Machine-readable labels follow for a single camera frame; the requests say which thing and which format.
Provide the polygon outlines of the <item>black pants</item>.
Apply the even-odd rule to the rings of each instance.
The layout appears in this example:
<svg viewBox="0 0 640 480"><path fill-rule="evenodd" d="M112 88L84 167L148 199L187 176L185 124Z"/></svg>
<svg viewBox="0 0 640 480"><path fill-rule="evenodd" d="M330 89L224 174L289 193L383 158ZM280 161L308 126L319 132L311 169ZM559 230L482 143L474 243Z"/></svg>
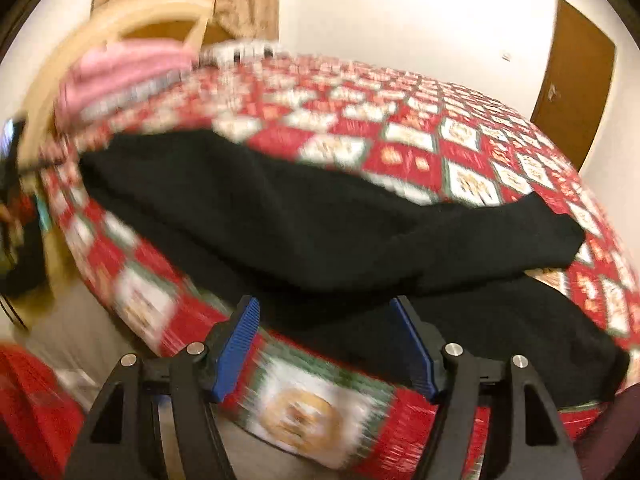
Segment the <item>black pants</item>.
<svg viewBox="0 0 640 480"><path fill-rule="evenodd" d="M408 385L390 302L481 358L526 356L561 408L608 400L629 356L533 277L564 269L579 224L530 193L422 206L209 130L114 136L79 159L88 195L198 287L255 297L262 322L326 359Z"/></svg>

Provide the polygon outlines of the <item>red christmas patterned bedspread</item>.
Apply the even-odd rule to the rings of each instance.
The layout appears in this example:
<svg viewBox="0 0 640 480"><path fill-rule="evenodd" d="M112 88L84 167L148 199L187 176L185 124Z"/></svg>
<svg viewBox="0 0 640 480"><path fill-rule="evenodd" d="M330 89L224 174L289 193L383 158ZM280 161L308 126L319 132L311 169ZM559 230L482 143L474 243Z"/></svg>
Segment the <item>red christmas patterned bedspread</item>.
<svg viewBox="0 0 640 480"><path fill-rule="evenodd" d="M637 274L596 198L548 136L458 84L314 56L202 66L156 96L41 144L41 158L51 163L43 182L52 212L82 277L156 354L172 356L204 336L236 303L196 286L93 200L79 159L119 134L184 130L352 174L422 206L489 207L539 195L574 219L585 239L569 266L536 269L533 277L628 353L616 393L638 380ZM570 438L588 434L614 396L570 408L554 402ZM410 382L326 359L264 322L222 409L250 442L373 479L411 476L436 415Z"/></svg>

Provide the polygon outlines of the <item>red mesh chair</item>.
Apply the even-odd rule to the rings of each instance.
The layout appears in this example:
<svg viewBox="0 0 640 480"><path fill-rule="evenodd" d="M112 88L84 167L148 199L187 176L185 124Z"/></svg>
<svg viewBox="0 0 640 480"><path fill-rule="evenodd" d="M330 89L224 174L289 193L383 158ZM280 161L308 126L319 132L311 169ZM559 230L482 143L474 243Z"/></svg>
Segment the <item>red mesh chair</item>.
<svg viewBox="0 0 640 480"><path fill-rule="evenodd" d="M61 479L85 413L46 364L1 345L1 477Z"/></svg>

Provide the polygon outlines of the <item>pile of clothes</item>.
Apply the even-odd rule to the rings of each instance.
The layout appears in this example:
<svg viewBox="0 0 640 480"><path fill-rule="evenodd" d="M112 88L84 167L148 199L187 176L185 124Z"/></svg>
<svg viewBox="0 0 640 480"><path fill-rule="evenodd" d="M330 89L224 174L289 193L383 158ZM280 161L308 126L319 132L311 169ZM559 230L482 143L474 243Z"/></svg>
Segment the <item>pile of clothes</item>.
<svg viewBox="0 0 640 480"><path fill-rule="evenodd" d="M25 126L25 118L11 118L1 131L1 293L10 298L47 281L37 197L18 174Z"/></svg>

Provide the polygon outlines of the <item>white patterned pillow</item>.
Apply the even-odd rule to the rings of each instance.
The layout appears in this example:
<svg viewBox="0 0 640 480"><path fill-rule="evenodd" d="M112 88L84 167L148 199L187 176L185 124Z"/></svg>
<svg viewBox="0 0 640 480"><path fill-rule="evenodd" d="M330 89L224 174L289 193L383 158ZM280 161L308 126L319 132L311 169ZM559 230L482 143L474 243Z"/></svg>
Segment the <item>white patterned pillow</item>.
<svg viewBox="0 0 640 480"><path fill-rule="evenodd" d="M288 52L277 41L242 39L226 40L202 47L198 55L201 66L224 67L243 63L246 60L261 60L287 55Z"/></svg>

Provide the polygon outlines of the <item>pink folded blanket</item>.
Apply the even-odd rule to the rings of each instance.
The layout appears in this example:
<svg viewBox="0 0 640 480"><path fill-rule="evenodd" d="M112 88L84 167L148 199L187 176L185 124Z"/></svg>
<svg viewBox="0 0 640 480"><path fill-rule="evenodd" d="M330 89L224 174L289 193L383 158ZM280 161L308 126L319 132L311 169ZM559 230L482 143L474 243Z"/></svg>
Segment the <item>pink folded blanket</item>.
<svg viewBox="0 0 640 480"><path fill-rule="evenodd" d="M129 39L93 48L63 76L54 106L56 126L67 130L90 105L157 76L190 70L197 58L198 52L171 39Z"/></svg>

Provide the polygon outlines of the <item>brown wooden door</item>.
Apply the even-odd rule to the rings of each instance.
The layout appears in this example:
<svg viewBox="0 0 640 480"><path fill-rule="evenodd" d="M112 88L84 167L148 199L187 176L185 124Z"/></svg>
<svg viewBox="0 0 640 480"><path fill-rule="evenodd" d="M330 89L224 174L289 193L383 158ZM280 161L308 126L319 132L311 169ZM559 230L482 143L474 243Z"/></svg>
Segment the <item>brown wooden door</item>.
<svg viewBox="0 0 640 480"><path fill-rule="evenodd" d="M552 44L532 114L538 127L582 168L603 116L616 47L604 32L565 0L556 0Z"/></svg>

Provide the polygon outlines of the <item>cream wooden headboard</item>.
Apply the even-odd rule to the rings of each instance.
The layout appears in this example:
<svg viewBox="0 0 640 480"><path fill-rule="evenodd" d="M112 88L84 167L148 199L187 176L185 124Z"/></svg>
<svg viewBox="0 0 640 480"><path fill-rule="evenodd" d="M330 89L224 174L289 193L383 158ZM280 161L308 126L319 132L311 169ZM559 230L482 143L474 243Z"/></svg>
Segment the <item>cream wooden headboard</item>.
<svg viewBox="0 0 640 480"><path fill-rule="evenodd" d="M214 21L216 0L111 0L91 14L46 59L29 86L18 112L26 124L17 152L17 165L26 167L37 161L40 145L50 134L50 122L58 85L78 58L92 48L112 44L151 24L191 21L193 27L184 45L194 51L203 44L207 25Z"/></svg>

